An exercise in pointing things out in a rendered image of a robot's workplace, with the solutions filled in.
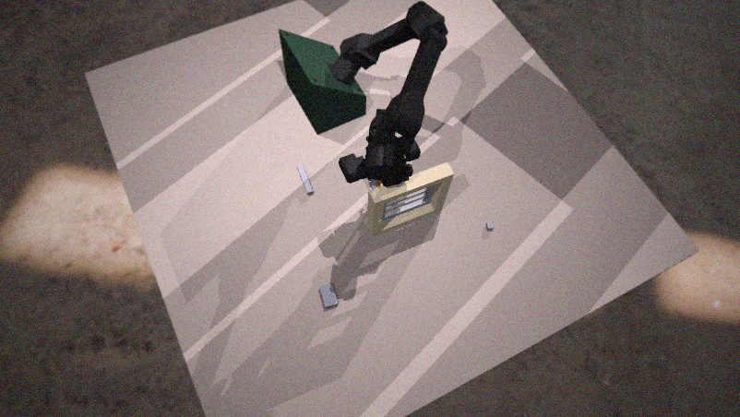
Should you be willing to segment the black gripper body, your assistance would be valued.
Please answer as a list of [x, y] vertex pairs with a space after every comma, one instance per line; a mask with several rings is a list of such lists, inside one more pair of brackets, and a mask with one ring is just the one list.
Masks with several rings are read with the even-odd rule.
[[[415, 139], [404, 152], [396, 150], [394, 151], [394, 154], [398, 152], [400, 153], [401, 159], [404, 159], [405, 155], [406, 161], [414, 161], [416, 159], [419, 159], [421, 154], [420, 148], [417, 145]], [[359, 181], [364, 177], [364, 163], [365, 159], [358, 161], [355, 154], [350, 154], [340, 158], [339, 166], [347, 183]]]

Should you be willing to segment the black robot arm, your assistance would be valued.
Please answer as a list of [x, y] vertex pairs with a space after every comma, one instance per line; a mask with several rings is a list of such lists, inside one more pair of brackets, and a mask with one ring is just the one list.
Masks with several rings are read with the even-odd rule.
[[[362, 67], [376, 64], [381, 53], [412, 39], [420, 40], [400, 93], [391, 99], [386, 109], [376, 109], [369, 126], [364, 174], [382, 185], [399, 185], [409, 181], [413, 168], [400, 161], [400, 153], [411, 145], [424, 119], [424, 95], [441, 53], [448, 45], [445, 17], [425, 1], [413, 4], [405, 19], [375, 33], [360, 33], [343, 40], [340, 56], [328, 67], [335, 79], [352, 85], [352, 79]], [[405, 138], [395, 136], [399, 133]]]

